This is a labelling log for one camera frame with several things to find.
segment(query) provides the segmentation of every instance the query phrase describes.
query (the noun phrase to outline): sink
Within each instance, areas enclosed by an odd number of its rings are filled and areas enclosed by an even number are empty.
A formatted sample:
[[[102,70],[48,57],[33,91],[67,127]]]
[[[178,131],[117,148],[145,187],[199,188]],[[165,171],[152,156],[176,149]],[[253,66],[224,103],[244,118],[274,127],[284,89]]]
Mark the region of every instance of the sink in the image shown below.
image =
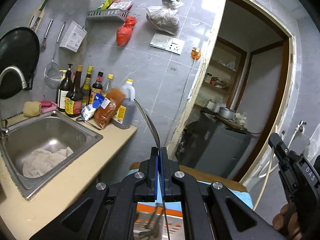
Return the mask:
[[[1,140],[0,152],[13,181],[26,199],[103,138],[58,111],[18,122],[8,129],[10,133]],[[46,174],[38,178],[23,176],[24,160],[33,150],[42,148],[54,153],[67,147],[73,154]]]

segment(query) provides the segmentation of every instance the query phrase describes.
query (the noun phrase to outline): beige rag in sink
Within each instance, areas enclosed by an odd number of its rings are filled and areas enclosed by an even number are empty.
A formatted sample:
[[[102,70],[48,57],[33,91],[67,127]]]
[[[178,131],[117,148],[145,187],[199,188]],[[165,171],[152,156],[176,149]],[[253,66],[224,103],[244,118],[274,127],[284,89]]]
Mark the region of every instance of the beige rag in sink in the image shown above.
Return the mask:
[[[65,158],[73,154],[67,147],[55,153],[44,149],[36,149],[23,162],[22,173],[27,178],[38,178],[57,166]]]

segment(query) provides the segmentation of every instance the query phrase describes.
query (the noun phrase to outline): spoon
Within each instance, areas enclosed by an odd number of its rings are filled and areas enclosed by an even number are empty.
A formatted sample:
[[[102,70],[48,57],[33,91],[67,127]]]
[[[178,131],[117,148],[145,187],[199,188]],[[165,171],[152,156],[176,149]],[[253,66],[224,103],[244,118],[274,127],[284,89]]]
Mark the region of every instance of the spoon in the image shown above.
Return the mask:
[[[82,116],[79,116],[79,117],[76,119],[76,121],[77,121],[77,122],[85,122],[86,124],[91,125],[92,127],[94,127],[95,129],[97,129],[97,130],[99,130],[99,131],[102,130],[100,127],[98,127],[98,126],[96,126],[96,125],[94,125],[94,124],[86,121]]]

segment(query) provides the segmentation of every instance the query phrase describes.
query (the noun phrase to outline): sponge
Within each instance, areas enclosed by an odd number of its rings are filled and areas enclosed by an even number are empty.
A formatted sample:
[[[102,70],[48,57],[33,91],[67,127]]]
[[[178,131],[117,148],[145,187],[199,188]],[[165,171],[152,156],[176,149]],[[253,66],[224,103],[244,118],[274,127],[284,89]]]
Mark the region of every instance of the sponge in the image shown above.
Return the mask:
[[[41,103],[38,101],[27,101],[23,107],[25,117],[34,117],[41,114]]]

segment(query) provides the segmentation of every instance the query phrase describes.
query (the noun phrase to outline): faucet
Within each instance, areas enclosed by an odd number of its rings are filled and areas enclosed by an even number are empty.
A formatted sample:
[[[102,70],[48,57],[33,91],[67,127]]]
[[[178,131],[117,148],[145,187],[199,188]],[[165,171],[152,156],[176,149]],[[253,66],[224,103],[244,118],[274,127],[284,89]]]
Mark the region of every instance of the faucet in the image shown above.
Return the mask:
[[[27,88],[27,82],[26,82],[26,79],[24,78],[24,75],[22,73],[22,71],[16,67],[16,66],[9,66],[9,67],[6,67],[0,74],[0,85],[1,85],[1,81],[4,77],[5,74],[7,74],[8,72],[16,72],[19,77],[20,77],[20,80],[21,80],[21,86],[22,86],[22,89],[26,89]],[[2,118],[1,118],[1,112],[0,112],[0,138],[3,139],[5,138],[5,136],[9,135],[9,130],[7,128],[7,124],[8,124],[8,121],[5,120],[3,121]]]

